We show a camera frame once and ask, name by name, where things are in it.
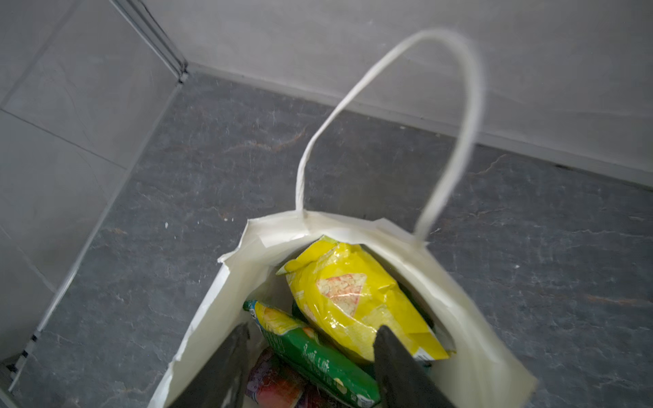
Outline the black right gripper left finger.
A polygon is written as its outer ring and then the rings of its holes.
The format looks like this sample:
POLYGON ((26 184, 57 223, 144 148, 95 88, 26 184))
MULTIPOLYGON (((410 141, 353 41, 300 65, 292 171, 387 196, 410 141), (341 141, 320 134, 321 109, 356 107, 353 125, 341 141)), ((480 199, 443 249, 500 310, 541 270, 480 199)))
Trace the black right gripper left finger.
POLYGON ((171 407, 242 407, 248 379, 248 326, 232 330, 171 407))

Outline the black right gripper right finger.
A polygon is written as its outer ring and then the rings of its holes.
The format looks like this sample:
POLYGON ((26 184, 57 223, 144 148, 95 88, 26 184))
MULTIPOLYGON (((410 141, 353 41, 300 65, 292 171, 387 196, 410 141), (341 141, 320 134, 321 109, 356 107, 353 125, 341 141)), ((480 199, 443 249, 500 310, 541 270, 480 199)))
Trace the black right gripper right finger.
POLYGON ((373 349, 382 407, 455 407, 387 326, 378 329, 373 349))

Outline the white floral paper bag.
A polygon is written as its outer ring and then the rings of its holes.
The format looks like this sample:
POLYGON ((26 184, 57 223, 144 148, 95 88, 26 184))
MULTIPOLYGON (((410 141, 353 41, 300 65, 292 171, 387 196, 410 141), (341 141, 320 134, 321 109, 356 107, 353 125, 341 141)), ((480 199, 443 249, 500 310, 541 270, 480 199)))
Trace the white floral paper bag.
MULTIPOLYGON (((251 219, 236 250, 220 258, 219 273, 156 388, 151 406, 171 407, 232 330, 243 323, 249 331, 249 375, 264 349, 271 347, 253 317, 243 309, 248 300, 260 301, 303 321, 345 355, 303 315, 286 279, 277 273, 323 236, 360 245, 399 283, 449 353, 446 360, 415 361, 455 407, 522 407, 527 403, 537 386, 535 377, 511 354, 471 298, 426 247, 433 223, 468 166, 484 114, 486 84, 478 54, 466 38, 455 32, 418 32, 373 66, 345 96, 345 103, 352 102, 405 51, 425 40, 442 42, 458 58, 467 103, 452 157, 415 230, 407 232, 386 219, 368 221, 306 210, 304 176, 308 157, 303 156, 297 174, 295 209, 251 219)), ((345 356, 376 380, 374 362, 358 363, 345 356)))

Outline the green Fox's candy bag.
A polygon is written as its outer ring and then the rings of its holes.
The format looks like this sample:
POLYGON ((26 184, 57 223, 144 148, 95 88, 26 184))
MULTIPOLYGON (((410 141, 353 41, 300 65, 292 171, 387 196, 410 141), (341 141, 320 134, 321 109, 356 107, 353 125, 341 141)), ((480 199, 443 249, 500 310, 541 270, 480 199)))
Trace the green Fox's candy bag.
POLYGON ((246 301, 243 309, 253 317, 272 350, 312 384, 350 407, 380 403, 376 380, 311 326, 257 300, 246 301))

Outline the yellow chips snack bag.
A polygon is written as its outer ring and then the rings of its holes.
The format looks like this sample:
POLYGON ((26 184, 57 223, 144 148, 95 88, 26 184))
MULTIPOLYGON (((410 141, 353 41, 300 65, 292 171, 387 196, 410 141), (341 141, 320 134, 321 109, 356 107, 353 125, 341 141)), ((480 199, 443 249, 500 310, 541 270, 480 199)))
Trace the yellow chips snack bag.
POLYGON ((374 362, 382 326, 414 360, 449 357, 399 283, 358 244, 323 236, 277 273, 286 279, 303 315, 358 363, 374 362))

